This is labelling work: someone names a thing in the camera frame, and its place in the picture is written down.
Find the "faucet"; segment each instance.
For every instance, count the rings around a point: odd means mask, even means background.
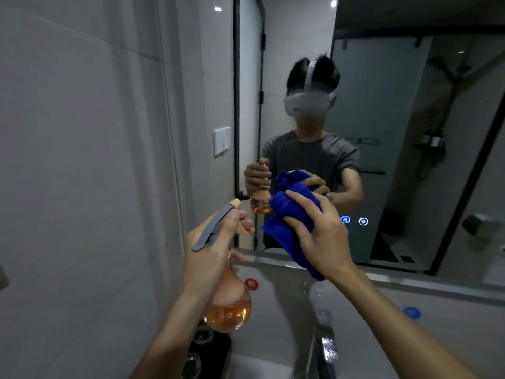
[[[338,350],[328,310],[316,311],[316,326],[312,336],[306,379],[336,379]]]

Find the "door frame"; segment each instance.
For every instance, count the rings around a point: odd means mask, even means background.
[[[258,91],[259,99],[259,122],[258,122],[258,141],[257,158],[260,158],[260,138],[261,138],[261,108],[263,93],[263,57],[266,45],[265,35],[265,6],[263,0],[256,0],[260,15],[262,18],[262,50],[261,50],[261,69],[260,69],[260,89]],[[234,132],[234,190],[235,198],[248,200],[249,197],[240,191],[240,0],[233,0],[233,132]]]
[[[333,40],[331,43],[330,58],[333,57],[333,48],[336,40],[344,40],[342,43],[346,45],[348,39],[357,38],[385,38],[385,37],[413,37],[417,38],[415,43],[419,46],[423,37],[427,36],[444,36],[444,35],[505,35],[505,25],[482,24],[482,25],[449,25],[439,27],[402,27],[402,28],[378,28],[378,29],[338,29],[335,27],[333,31]],[[482,143],[481,149],[477,155],[475,163],[472,167],[467,182],[463,188],[463,192],[458,200],[456,208],[452,213],[451,220],[445,229],[440,245],[437,249],[435,257],[431,262],[428,270],[424,271],[427,275],[435,276],[442,261],[447,253],[447,249],[451,244],[452,237],[458,228],[459,222],[463,216],[470,197],[477,185],[480,174],[487,162],[489,153],[491,152],[496,137],[503,122],[505,121],[505,93],[494,115],[494,119],[489,127],[488,133]]]

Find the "left hand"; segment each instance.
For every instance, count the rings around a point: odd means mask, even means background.
[[[330,189],[326,186],[326,182],[323,178],[321,178],[315,174],[312,174],[306,170],[303,170],[303,171],[306,172],[310,177],[307,179],[304,179],[301,183],[303,183],[307,187],[319,185],[319,187],[316,190],[314,190],[313,192],[318,193],[322,196],[325,196],[326,194],[328,194],[330,192]]]
[[[229,248],[231,238],[237,231],[239,221],[249,234],[255,232],[253,221],[247,219],[248,214],[242,210],[232,209],[223,218],[221,230],[214,243],[199,251],[193,251],[191,247],[198,241],[207,223],[211,221],[216,213],[208,217],[201,225],[189,233],[184,270],[182,272],[181,295],[196,296],[204,304],[214,294],[228,262],[228,256],[231,255],[231,257],[239,261],[245,261],[244,255]]]

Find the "microfiber cloth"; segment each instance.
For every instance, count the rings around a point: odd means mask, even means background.
[[[270,206],[275,211],[275,215],[264,225],[262,229],[268,235],[281,244],[287,253],[301,267],[307,269],[309,273],[317,280],[324,280],[324,276],[317,271],[305,258],[304,252],[301,249],[300,241],[294,230],[284,222],[284,217],[293,217],[301,221],[308,231],[314,229],[314,222],[307,215],[305,210],[290,197],[287,196],[285,190],[292,190],[300,193],[302,196],[309,198],[316,206],[321,209],[319,201],[312,195],[311,190],[317,189],[319,186],[311,186],[309,189],[300,181],[303,181],[310,176],[301,170],[295,170],[291,173],[280,173],[277,176],[277,185],[280,190],[270,200]]]

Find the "forearm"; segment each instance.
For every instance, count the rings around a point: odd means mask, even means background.
[[[177,299],[130,379],[180,378],[203,305],[199,298],[185,294]]]
[[[331,192],[327,197],[341,215],[352,213],[364,200],[363,194],[359,191]]]
[[[478,376],[419,324],[379,293],[358,268],[330,279],[369,325],[401,379],[476,379]]]

